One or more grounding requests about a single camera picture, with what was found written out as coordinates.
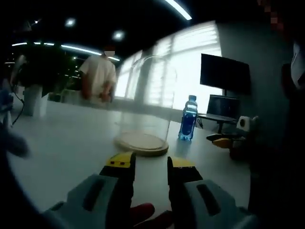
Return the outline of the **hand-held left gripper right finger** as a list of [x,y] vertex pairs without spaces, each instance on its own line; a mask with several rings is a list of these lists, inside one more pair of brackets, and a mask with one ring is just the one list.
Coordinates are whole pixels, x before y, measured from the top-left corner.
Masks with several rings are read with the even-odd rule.
[[257,229],[259,219],[211,180],[194,163],[167,158],[169,200],[176,229]]

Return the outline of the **person's left hand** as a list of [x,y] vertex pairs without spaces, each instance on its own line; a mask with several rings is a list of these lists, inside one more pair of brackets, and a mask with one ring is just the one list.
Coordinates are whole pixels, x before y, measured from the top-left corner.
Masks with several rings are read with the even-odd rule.
[[130,222],[133,229],[167,229],[173,224],[173,213],[164,211],[153,219],[155,213],[152,203],[143,203],[130,208]]

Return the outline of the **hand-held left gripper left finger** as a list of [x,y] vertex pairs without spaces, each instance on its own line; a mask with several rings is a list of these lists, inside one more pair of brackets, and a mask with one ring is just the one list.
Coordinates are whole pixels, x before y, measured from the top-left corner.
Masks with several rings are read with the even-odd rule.
[[53,229],[130,229],[136,155],[112,156],[99,174],[69,191],[62,201],[43,213]]

